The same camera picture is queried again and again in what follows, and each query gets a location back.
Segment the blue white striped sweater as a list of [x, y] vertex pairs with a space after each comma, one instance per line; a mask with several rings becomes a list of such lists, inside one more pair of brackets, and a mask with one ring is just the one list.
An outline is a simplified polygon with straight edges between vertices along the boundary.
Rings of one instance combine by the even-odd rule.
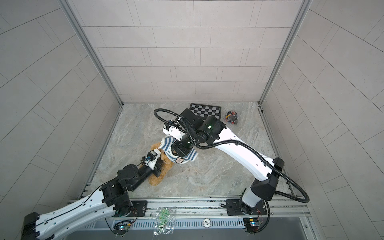
[[195, 161], [199, 153], [194, 148], [187, 149], [186, 151], [180, 150], [179, 143], [176, 138], [168, 135], [162, 138], [159, 148], [175, 164], [186, 164]]

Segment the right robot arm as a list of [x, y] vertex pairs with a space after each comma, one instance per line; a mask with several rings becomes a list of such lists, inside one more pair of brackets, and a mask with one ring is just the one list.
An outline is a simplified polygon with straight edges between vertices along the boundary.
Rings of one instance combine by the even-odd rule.
[[257, 152], [218, 118], [209, 116], [204, 119], [185, 109], [175, 120], [164, 122], [163, 132], [173, 141], [166, 153], [176, 163], [192, 159], [195, 148], [217, 148], [251, 172], [255, 179], [242, 193], [237, 207], [239, 211], [246, 215], [257, 214], [260, 212], [258, 205], [265, 205], [273, 198], [284, 161]]

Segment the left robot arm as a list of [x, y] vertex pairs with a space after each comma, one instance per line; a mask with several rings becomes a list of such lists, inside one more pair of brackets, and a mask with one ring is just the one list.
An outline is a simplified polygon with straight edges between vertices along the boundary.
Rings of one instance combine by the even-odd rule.
[[139, 165], [131, 164], [118, 170], [117, 176], [102, 184], [90, 195], [47, 214], [33, 212], [24, 218], [23, 240], [60, 240], [90, 223], [114, 216], [139, 217], [129, 193], [150, 176], [158, 177], [164, 161], [160, 156], [143, 157]]

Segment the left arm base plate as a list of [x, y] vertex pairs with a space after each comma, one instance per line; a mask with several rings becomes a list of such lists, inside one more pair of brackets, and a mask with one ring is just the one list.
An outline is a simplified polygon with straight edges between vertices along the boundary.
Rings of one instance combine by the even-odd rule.
[[112, 218], [136, 218], [144, 217], [147, 211], [148, 201], [131, 201], [131, 204], [119, 206]]

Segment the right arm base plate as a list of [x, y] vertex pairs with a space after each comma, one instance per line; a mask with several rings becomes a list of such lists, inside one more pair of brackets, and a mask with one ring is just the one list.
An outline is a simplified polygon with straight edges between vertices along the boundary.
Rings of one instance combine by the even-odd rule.
[[254, 207], [250, 207], [239, 199], [227, 199], [221, 207], [227, 210], [229, 216], [266, 216], [268, 214], [267, 205], [263, 200]]

